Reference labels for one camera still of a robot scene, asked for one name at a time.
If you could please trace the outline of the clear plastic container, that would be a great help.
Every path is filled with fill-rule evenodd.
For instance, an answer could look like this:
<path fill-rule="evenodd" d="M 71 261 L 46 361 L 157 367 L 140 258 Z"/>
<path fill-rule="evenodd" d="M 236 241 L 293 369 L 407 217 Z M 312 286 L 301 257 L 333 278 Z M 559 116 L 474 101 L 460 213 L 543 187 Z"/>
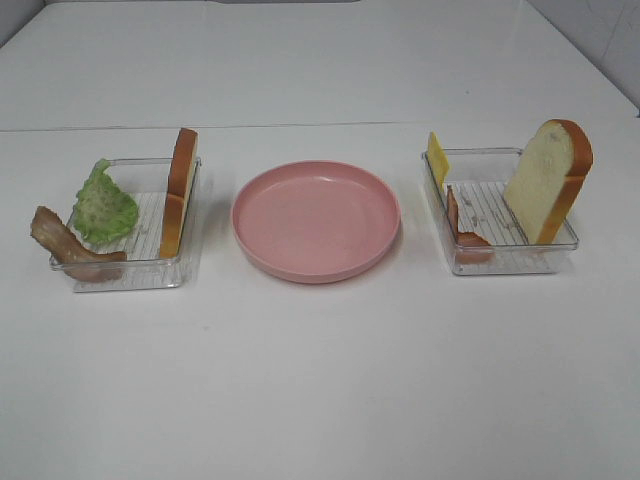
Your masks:
<path fill-rule="evenodd" d="M 561 266 L 579 239 L 564 222 L 551 244 L 530 244 L 503 199 L 503 190 L 515 171 L 522 150 L 514 147 L 447 148 L 450 164 L 444 192 L 436 185 L 430 165 L 425 166 L 425 190 L 438 227 L 445 258 L 453 274 L 526 275 L 551 274 Z M 459 207 L 459 229 L 475 232 L 490 243 L 493 257 L 481 264 L 456 261 L 457 246 L 447 218 L 447 187 L 451 186 Z"/>
<path fill-rule="evenodd" d="M 61 272 L 75 292 L 133 291 L 178 287 L 189 280 L 199 266 L 202 246 L 200 187 L 201 160 L 195 161 L 190 198 L 178 254 L 161 258 L 159 249 L 171 158 L 110 159 L 104 173 L 138 206 L 138 221 L 125 237 L 102 246 L 83 245 L 99 253 L 124 251 L 125 262 L 60 263 L 49 259 L 50 268 Z"/>

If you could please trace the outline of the pink round plate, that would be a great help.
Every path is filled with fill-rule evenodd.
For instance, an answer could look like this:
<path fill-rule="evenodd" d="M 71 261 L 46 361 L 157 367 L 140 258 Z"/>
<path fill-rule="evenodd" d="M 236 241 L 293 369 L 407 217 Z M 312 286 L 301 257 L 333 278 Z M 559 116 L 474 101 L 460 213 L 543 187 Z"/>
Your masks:
<path fill-rule="evenodd" d="M 292 282 L 345 280 L 391 249 L 401 210 L 390 187 L 345 163 L 302 161 L 268 170 L 236 196 L 231 224 L 247 259 Z"/>

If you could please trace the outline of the right clear plastic container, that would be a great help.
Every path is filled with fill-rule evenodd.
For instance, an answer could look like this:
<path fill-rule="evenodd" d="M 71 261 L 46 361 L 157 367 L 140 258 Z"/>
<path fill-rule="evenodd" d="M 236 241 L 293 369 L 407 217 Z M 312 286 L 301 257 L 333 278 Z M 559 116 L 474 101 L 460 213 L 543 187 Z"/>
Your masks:
<path fill-rule="evenodd" d="M 445 258 L 453 274 L 526 275 L 551 274 L 561 266 L 579 239 L 564 222 L 551 244 L 530 244 L 503 199 L 503 190 L 515 171 L 522 150 L 514 147 L 447 148 L 450 164 L 444 192 L 436 185 L 430 165 L 425 166 L 425 190 L 438 227 Z M 451 186 L 459 207 L 459 229 L 475 232 L 490 243 L 493 257 L 481 264 L 456 261 L 457 246 L 447 218 L 447 187 Z"/>

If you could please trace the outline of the left clear plastic container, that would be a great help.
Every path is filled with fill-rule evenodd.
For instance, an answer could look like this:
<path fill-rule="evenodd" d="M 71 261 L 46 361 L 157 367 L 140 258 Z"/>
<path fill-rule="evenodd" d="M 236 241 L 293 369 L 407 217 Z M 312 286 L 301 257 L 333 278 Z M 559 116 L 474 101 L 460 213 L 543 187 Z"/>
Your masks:
<path fill-rule="evenodd" d="M 159 249 L 171 158 L 110 159 L 104 173 L 138 206 L 138 221 L 125 237 L 102 246 L 83 245 L 99 253 L 124 251 L 125 262 L 60 263 L 49 259 L 50 268 L 61 272 L 75 292 L 133 291 L 178 287 L 189 280 L 199 266 L 202 246 L 200 187 L 201 160 L 195 161 L 190 198 L 178 254 L 161 258 Z"/>

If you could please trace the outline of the bread slice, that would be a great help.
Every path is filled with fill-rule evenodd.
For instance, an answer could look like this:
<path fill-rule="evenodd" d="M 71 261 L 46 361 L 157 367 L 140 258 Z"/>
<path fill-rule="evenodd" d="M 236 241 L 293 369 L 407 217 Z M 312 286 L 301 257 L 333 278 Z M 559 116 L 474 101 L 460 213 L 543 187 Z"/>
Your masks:
<path fill-rule="evenodd" d="M 196 169 L 198 134 L 181 128 L 174 146 L 167 181 L 167 192 L 159 247 L 160 258 L 178 253 L 187 206 Z"/>
<path fill-rule="evenodd" d="M 531 244 L 550 244 L 593 164 L 589 139 L 566 119 L 543 123 L 523 150 L 503 197 Z"/>

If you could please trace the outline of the bacon strip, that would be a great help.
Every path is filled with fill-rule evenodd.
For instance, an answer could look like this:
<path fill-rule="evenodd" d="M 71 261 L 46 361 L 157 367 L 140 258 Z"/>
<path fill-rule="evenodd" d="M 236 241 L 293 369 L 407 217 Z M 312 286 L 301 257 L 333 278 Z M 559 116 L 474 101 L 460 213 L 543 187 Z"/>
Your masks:
<path fill-rule="evenodd" d="M 96 253 L 85 248 L 60 217 L 45 206 L 36 208 L 31 221 L 31 237 L 48 250 L 59 263 L 76 265 L 65 271 L 75 280 L 101 283 L 122 277 L 121 268 L 86 267 L 84 263 L 124 262 L 127 260 L 124 251 Z"/>
<path fill-rule="evenodd" d="M 481 264 L 489 262 L 493 253 L 490 243 L 475 232 L 459 229 L 459 207 L 451 186 L 447 187 L 447 218 L 452 228 L 454 243 L 457 246 L 456 261 L 460 264 Z"/>

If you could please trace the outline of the green lettuce leaf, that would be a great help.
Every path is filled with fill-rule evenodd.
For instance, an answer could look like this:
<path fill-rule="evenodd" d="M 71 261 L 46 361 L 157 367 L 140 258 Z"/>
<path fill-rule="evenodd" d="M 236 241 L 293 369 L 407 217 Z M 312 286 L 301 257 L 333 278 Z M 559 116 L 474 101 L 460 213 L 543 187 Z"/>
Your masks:
<path fill-rule="evenodd" d="M 134 199 L 106 173 L 110 162 L 99 160 L 76 193 L 73 226 L 82 239 L 104 245 L 128 235 L 139 218 Z"/>

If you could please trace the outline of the yellow cheese slice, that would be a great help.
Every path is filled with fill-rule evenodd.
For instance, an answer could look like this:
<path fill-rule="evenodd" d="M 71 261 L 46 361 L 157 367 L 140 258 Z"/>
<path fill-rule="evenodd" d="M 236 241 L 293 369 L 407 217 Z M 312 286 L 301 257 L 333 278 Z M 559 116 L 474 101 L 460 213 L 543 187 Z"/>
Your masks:
<path fill-rule="evenodd" d="M 444 180 L 449 172 L 450 164 L 448 157 L 441 147 L 436 134 L 431 131 L 427 143 L 427 160 L 434 176 L 436 185 L 441 193 L 444 192 Z"/>

